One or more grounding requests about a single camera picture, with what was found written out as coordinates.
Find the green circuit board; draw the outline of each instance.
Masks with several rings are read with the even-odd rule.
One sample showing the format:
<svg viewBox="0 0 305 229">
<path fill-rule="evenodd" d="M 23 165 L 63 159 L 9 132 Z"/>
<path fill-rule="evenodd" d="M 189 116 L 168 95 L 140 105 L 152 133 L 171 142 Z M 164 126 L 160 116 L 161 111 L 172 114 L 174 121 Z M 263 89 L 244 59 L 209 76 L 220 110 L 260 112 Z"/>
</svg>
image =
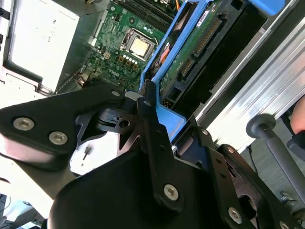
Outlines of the green circuit board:
<svg viewBox="0 0 305 229">
<path fill-rule="evenodd" d="M 122 91 L 137 92 L 141 72 L 163 36 L 163 32 L 111 3 L 84 73 Z"/>
<path fill-rule="evenodd" d="M 205 29 L 210 24 L 211 20 L 215 16 L 217 9 L 220 7 L 221 1 L 214 1 L 204 12 L 201 18 L 199 19 L 196 27 L 192 31 L 191 35 L 186 40 L 184 46 L 179 51 L 178 55 L 175 57 L 173 63 L 165 73 L 164 77 L 159 82 L 160 94 L 163 91 L 168 91 L 171 85 L 176 81 L 178 73 L 188 72 L 191 66 L 195 61 L 190 60 L 189 56 L 192 52 L 197 50 L 202 50 L 205 45 L 205 39 L 209 38 L 213 33 L 208 33 L 207 38 L 204 38 L 201 43 L 198 45 L 198 41 L 201 35 L 205 32 Z"/>
</svg>

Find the metal rivet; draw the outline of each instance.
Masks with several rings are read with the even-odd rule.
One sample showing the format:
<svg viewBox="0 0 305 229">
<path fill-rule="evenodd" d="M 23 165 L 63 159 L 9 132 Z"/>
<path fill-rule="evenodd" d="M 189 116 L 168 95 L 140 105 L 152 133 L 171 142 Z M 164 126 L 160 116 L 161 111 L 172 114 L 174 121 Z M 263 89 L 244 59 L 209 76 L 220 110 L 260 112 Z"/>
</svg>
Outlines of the metal rivet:
<svg viewBox="0 0 305 229">
<path fill-rule="evenodd" d="M 54 131 L 49 135 L 49 140 L 55 145 L 63 145 L 68 141 L 68 136 L 61 131 Z"/>
<path fill-rule="evenodd" d="M 172 201 L 176 201 L 179 197 L 178 190 L 170 184 L 164 186 L 164 194 Z"/>
<path fill-rule="evenodd" d="M 280 226 L 281 229 L 289 229 L 289 227 L 287 226 L 287 224 L 285 224 L 284 222 L 280 221 Z"/>
<path fill-rule="evenodd" d="M 231 153 L 231 154 L 233 154 L 235 151 L 233 150 L 233 148 L 232 147 L 227 147 L 227 149 L 228 149 L 228 151 Z"/>
<path fill-rule="evenodd" d="M 118 92 L 116 92 L 116 91 L 112 91 L 111 93 L 112 93 L 113 95 L 117 96 L 117 97 L 120 96 L 120 93 L 118 93 Z"/>
<path fill-rule="evenodd" d="M 24 117 L 15 119 L 13 125 L 16 129 L 23 131 L 31 130 L 35 126 L 32 120 Z"/>
<path fill-rule="evenodd" d="M 145 103 L 146 105 L 148 105 L 148 106 L 151 106 L 151 104 L 150 104 L 148 101 L 146 101 L 146 100 L 144 100 L 144 103 Z"/>
<path fill-rule="evenodd" d="M 243 221 L 242 217 L 235 208 L 229 207 L 228 213 L 229 213 L 229 216 L 231 217 L 231 219 L 233 219 L 235 223 L 237 223 L 237 224 L 242 223 L 242 221 Z"/>
<path fill-rule="evenodd" d="M 205 135 L 209 135 L 209 132 L 205 129 L 202 129 L 202 133 L 204 133 Z"/>
</svg>

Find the hole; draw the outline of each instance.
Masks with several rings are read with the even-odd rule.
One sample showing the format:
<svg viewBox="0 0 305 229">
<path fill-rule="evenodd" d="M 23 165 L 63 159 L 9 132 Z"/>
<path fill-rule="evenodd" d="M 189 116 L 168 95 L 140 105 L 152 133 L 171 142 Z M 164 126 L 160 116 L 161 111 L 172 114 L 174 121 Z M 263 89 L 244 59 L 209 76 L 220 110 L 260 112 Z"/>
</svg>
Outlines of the hole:
<svg viewBox="0 0 305 229">
<path fill-rule="evenodd" d="M 159 145 L 159 148 L 160 148 L 161 151 L 165 150 L 164 146 L 162 146 L 162 145 Z"/>
<path fill-rule="evenodd" d="M 202 168 L 202 162 L 201 162 L 201 161 L 197 161 L 197 162 L 195 163 L 195 165 L 197 165 L 197 166 L 199 166 L 200 168 Z"/>
<path fill-rule="evenodd" d="M 225 176 L 225 174 L 223 174 L 223 173 L 220 173 L 220 175 L 221 175 L 222 178 L 227 178 L 227 177 Z"/>
<path fill-rule="evenodd" d="M 116 92 L 116 91 L 111 91 L 111 93 L 112 93 L 113 95 L 117 96 L 117 97 L 120 96 L 120 93 L 118 93 L 118 92 Z"/>
<path fill-rule="evenodd" d="M 120 128 L 126 128 L 130 125 L 130 122 L 127 120 L 122 120 L 119 124 Z"/>
<path fill-rule="evenodd" d="M 176 101 L 178 99 L 178 96 L 181 94 L 181 90 L 178 88 L 174 87 L 172 91 L 169 93 L 168 98 L 170 100 Z"/>
<path fill-rule="evenodd" d="M 233 0 L 231 6 L 233 6 L 237 10 L 240 10 L 241 7 L 243 6 L 243 2 L 240 0 Z"/>
<path fill-rule="evenodd" d="M 150 102 L 144 100 L 144 104 L 147 105 L 147 106 L 151 106 Z"/>
<path fill-rule="evenodd" d="M 257 211 L 257 207 L 256 207 L 255 203 L 253 202 L 253 200 L 247 195 L 243 195 L 243 196 L 239 197 L 238 200 L 239 200 L 240 206 L 243 210 L 243 213 L 246 215 L 246 217 L 251 222 L 253 222 L 253 218 L 256 217 L 256 211 Z"/>
<path fill-rule="evenodd" d="M 161 136 L 161 131 L 160 131 L 160 130 L 156 130 L 156 134 L 157 134 L 158 136 Z"/>
<path fill-rule="evenodd" d="M 232 166 L 230 166 L 229 164 L 227 164 L 227 166 L 228 166 L 228 170 L 229 170 L 229 173 L 230 173 L 230 175 L 231 175 L 231 177 L 232 178 L 235 178 L 236 177 L 236 175 L 235 175 L 235 169 L 233 169 L 233 167 Z"/>
</svg>

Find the silver metal panel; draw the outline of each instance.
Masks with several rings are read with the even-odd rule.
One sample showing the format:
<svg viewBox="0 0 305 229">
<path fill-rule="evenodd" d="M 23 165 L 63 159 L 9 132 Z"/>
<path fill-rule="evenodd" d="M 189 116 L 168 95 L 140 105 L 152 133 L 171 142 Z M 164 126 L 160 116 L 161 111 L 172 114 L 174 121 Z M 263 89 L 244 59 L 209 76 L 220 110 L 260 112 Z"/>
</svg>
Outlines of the silver metal panel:
<svg viewBox="0 0 305 229">
<path fill-rule="evenodd" d="M 246 124 L 257 114 L 279 118 L 305 94 L 305 18 L 208 127 L 217 144 L 242 152 L 254 139 Z"/>
<path fill-rule="evenodd" d="M 85 63 L 107 7 L 107 1 L 57 2 L 61 5 L 51 0 L 16 2 L 8 53 L 9 63 L 42 79 L 42 85 L 53 92 Z"/>
<path fill-rule="evenodd" d="M 104 11 L 109 1 L 95 0 L 92 4 L 86 4 L 85 0 L 53 0 L 62 7 L 70 10 L 78 16 L 84 16 L 92 13 Z"/>
<path fill-rule="evenodd" d="M 93 36 L 102 15 L 103 11 L 80 17 L 57 87 L 61 86 L 72 73 L 80 69 L 86 62 L 88 54 L 92 49 Z"/>
</svg>

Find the gray handle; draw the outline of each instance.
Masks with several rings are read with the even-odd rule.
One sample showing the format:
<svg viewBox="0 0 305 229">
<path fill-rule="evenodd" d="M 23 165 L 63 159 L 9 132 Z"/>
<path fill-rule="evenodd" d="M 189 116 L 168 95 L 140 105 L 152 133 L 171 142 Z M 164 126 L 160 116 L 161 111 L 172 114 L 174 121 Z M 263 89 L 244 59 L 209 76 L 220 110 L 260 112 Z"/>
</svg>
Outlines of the gray handle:
<svg viewBox="0 0 305 229">
<path fill-rule="evenodd" d="M 305 177 L 282 140 L 265 124 L 258 126 L 257 133 L 265 141 L 289 182 L 305 203 Z"/>
</svg>

